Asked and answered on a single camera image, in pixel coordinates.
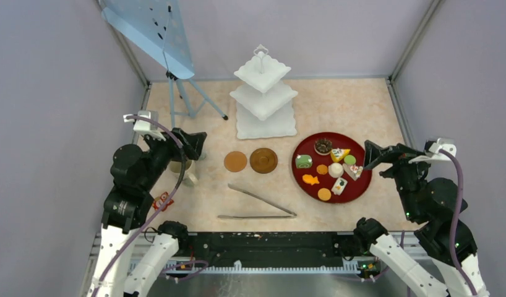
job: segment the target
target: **white round dessert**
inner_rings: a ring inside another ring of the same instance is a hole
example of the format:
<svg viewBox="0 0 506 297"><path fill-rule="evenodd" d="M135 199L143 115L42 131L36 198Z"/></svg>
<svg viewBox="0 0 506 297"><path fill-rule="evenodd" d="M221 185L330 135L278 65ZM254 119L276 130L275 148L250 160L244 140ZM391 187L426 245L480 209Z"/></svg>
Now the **white round dessert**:
<svg viewBox="0 0 506 297"><path fill-rule="evenodd" d="M342 174L344 173L344 168L342 168L342 165L340 165L339 163L332 163L329 167L328 167L328 173L330 174L330 176L332 176L333 178L339 178L342 176Z"/></svg>

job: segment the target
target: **cake stand handle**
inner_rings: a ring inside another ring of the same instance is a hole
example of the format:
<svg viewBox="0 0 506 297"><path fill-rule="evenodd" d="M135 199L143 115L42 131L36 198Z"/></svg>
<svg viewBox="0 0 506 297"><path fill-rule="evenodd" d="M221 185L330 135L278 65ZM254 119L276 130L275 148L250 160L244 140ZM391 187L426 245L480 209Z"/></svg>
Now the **cake stand handle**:
<svg viewBox="0 0 506 297"><path fill-rule="evenodd" d="M260 73L264 73L264 64L262 64L262 59L268 55L269 49L267 49L264 45L259 45L257 48L253 51L253 54L257 56L260 59Z"/></svg>

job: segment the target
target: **red object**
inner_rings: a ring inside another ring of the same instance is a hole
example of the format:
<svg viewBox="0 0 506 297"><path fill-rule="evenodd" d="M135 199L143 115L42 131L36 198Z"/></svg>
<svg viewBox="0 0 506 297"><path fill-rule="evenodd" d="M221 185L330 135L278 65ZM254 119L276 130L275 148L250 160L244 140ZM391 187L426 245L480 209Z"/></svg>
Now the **red object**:
<svg viewBox="0 0 506 297"><path fill-rule="evenodd" d="M334 149L350 149L350 155L354 156L357 159L357 165L362 166L364 164L364 149L357 143L355 140L349 138L348 136L344 136L339 133L334 132L321 132L317 134L313 134L308 138L304 139L295 149L293 153L293 157L291 159L291 170L293 172L293 176L295 180L299 184L299 186L311 197L326 203L345 203L349 201L353 201L362 195L367 187L369 186L369 182L371 180L371 170L364 170L359 179L354 181L351 179L346 172L342 174L342 178L348 181L348 185L346 189L340 195L335 195L332 193L332 198L328 201L322 201L319 199L319 190L325 187L326 189L332 189L335 184L336 178L331 177L329 174L321 175L317 173L317 166L324 164L326 166L330 166L333 163L333 160L330 155L321 156L317 152L315 152L315 141L326 138L332 141ZM313 165L311 168L307 169L297 169L295 165L295 159L297 155L310 155ZM314 184L313 186L310 184L306 184L302 180L302 176L304 174L311 174L312 176L319 177L319 184Z"/></svg>
<svg viewBox="0 0 506 297"><path fill-rule="evenodd" d="M168 198L168 196L169 196L169 193L164 192L162 195L160 195L160 197L155 198L155 201L153 202L153 208L155 210L158 210L160 208L160 206L162 205L162 203L166 202L166 199ZM166 209L168 209L168 207L173 203L174 203L174 200L171 199L168 202L168 204L166 205L166 207L164 207L162 212L166 211Z"/></svg>

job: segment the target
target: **round brown coaster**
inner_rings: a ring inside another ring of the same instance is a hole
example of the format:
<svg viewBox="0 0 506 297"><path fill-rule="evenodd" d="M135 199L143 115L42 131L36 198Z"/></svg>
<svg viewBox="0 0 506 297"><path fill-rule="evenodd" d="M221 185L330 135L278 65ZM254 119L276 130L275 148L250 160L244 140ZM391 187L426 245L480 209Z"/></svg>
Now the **round brown coaster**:
<svg viewBox="0 0 506 297"><path fill-rule="evenodd" d="M278 159L269 148L259 148L251 153L249 164L258 173L269 173L277 167Z"/></svg>
<svg viewBox="0 0 506 297"><path fill-rule="evenodd" d="M231 152L224 158L224 166L231 172L239 172L247 165L247 157L242 152Z"/></svg>

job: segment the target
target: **blue board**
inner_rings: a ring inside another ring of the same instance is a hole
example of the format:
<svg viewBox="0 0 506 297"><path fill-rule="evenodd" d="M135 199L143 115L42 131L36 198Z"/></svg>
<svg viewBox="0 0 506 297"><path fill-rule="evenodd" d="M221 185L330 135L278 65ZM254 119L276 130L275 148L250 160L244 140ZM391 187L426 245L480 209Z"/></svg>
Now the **blue board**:
<svg viewBox="0 0 506 297"><path fill-rule="evenodd" d="M177 0L101 0L101 4L102 17L164 68L179 79L194 75Z"/></svg>

